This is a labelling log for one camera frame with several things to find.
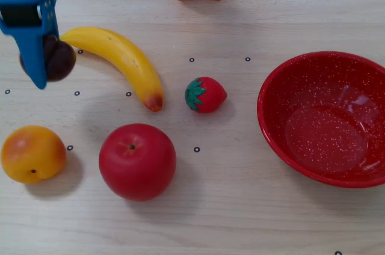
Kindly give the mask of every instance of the strawberry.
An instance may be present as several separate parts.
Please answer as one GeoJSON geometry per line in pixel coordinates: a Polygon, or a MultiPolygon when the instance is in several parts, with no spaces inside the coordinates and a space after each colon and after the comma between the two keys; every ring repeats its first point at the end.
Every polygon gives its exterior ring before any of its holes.
{"type": "Polygon", "coordinates": [[[193,80],[186,89],[187,105],[201,113],[214,112],[227,98],[227,93],[219,82],[202,77],[193,80]]]}

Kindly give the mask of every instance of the strawberry leaves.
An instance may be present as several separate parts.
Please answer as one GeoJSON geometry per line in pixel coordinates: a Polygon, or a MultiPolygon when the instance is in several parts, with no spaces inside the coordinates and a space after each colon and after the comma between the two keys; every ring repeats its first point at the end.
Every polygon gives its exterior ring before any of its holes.
{"type": "Polygon", "coordinates": [[[204,88],[201,88],[200,85],[202,85],[202,82],[199,82],[199,79],[200,78],[197,78],[195,80],[193,80],[188,86],[187,86],[187,89],[186,89],[186,92],[185,92],[185,99],[186,99],[186,103],[187,105],[195,110],[195,111],[198,111],[198,107],[197,105],[202,105],[203,103],[198,99],[198,97],[201,95],[201,94],[204,94],[205,93],[205,89],[204,88]]]}

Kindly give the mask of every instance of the banana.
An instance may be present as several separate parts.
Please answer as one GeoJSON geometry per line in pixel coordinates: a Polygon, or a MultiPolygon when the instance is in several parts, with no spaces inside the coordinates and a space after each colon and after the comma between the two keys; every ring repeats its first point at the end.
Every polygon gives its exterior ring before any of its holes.
{"type": "Polygon", "coordinates": [[[140,49],[124,36],[103,28],[74,28],[60,40],[96,54],[118,68],[131,83],[139,99],[151,111],[163,106],[163,89],[156,70],[140,49]]]}

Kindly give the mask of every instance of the wood grain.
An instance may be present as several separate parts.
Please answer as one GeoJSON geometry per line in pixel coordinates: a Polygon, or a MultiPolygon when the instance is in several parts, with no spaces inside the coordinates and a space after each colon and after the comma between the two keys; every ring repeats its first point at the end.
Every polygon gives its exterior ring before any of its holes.
{"type": "Polygon", "coordinates": [[[57,16],[61,32],[95,25],[134,41],[161,75],[165,108],[147,112],[126,97],[131,86],[116,69],[86,53],[66,80],[40,91],[0,35],[0,141],[39,124],[74,146],[47,182],[23,186],[0,172],[0,254],[385,253],[384,187],[339,189],[296,173],[256,119],[264,79],[291,57],[336,50],[385,65],[384,0],[58,0],[57,16]],[[203,75],[229,94],[207,116],[183,99],[203,75]],[[178,155],[172,186],[141,204],[114,195],[97,163],[106,136],[136,122],[162,129],[178,155]]]}

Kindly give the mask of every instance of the plastic fruit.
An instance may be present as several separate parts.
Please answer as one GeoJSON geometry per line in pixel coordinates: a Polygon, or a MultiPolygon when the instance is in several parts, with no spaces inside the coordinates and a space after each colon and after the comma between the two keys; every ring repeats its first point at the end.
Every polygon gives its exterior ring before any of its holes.
{"type": "MultiPolygon", "coordinates": [[[[63,41],[58,41],[54,35],[44,37],[44,58],[49,82],[66,78],[76,63],[76,53],[73,48],[63,41]]],[[[25,72],[21,56],[19,59],[25,72]]]]}
{"type": "Polygon", "coordinates": [[[187,105],[196,112],[216,111],[226,100],[227,93],[215,79],[202,77],[193,80],[186,89],[187,105]]]}
{"type": "Polygon", "coordinates": [[[117,195],[147,201],[162,194],[173,179],[176,153],[161,130],[129,124],[108,136],[99,154],[99,168],[117,195]]]}
{"type": "Polygon", "coordinates": [[[131,82],[149,110],[161,110],[163,89],[156,70],[140,49],[124,36],[107,29],[83,27],[70,30],[60,39],[111,62],[131,82]]]}
{"type": "Polygon", "coordinates": [[[66,161],[66,148],[57,134],[40,126],[14,131],[1,149],[5,173],[20,183],[36,183],[56,175],[66,161]]]}

